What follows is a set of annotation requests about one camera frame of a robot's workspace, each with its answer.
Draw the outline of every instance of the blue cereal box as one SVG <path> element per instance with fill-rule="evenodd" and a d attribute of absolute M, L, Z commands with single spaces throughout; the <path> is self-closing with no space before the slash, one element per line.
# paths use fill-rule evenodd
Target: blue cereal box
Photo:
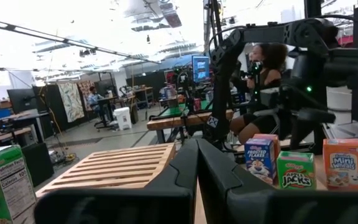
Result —
<path fill-rule="evenodd" d="M 268 184 L 273 184 L 277 174 L 274 143 L 270 139 L 249 139 L 245 146 L 247 170 Z"/>

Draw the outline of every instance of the wooden slatted tray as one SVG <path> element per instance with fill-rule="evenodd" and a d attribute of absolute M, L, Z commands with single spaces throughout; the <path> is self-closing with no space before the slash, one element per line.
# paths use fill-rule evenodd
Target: wooden slatted tray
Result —
<path fill-rule="evenodd" d="M 174 143 L 94 152 L 37 191 L 72 188 L 141 188 L 175 155 Z"/>

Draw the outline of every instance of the white trash can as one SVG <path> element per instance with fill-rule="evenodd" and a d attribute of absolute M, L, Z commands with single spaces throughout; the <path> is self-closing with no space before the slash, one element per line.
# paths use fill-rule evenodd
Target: white trash can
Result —
<path fill-rule="evenodd" d="M 120 130 L 132 128 L 129 107 L 115 109 L 114 116 L 117 118 L 118 127 Z"/>

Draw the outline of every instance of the nutrition facts label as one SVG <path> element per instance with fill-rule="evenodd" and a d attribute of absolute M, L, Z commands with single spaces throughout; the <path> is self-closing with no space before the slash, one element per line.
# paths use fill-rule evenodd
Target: nutrition facts label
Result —
<path fill-rule="evenodd" d="M 23 158 L 0 167 L 0 183 L 13 223 L 33 223 L 35 195 Z"/>

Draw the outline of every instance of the metal frame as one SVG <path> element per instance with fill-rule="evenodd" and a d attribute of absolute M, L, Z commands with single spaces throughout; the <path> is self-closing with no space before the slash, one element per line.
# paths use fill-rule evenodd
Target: metal frame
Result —
<path fill-rule="evenodd" d="M 81 42 L 78 42 L 78 41 L 75 41 L 75 40 L 71 40 L 71 39 L 67 39 L 67 38 L 64 38 L 64 37 L 59 37 L 59 36 L 52 35 L 52 34 L 46 34 L 44 32 L 39 32 L 39 31 L 28 29 L 28 28 L 25 28 L 25 27 L 9 24 L 7 22 L 1 22 L 0 21 L 0 29 L 10 31 L 10 32 L 15 32 L 15 33 L 18 33 L 18 34 L 29 35 L 29 36 L 32 36 L 32 37 L 38 37 L 38 38 L 41 38 L 41 39 L 44 39 L 44 40 L 51 40 L 51 41 L 54 41 L 54 42 L 70 44 L 72 46 L 83 47 L 85 49 L 97 50 L 97 51 L 104 52 L 104 53 L 107 53 L 107 54 L 113 54 L 113 55 L 118 55 L 118 56 L 122 56 L 122 57 L 126 57 L 126 58 L 142 60 L 142 61 L 145 61 L 145 62 L 151 62 L 151 63 L 157 63 L 157 64 L 161 63 L 161 62 L 149 60 L 149 59 L 146 59 L 146 58 L 140 58 L 140 57 L 132 56 L 132 55 L 125 54 L 125 53 L 116 52 L 115 50 L 104 49 L 102 47 L 93 46 L 91 44 L 84 44 L 84 43 L 81 43 Z"/>

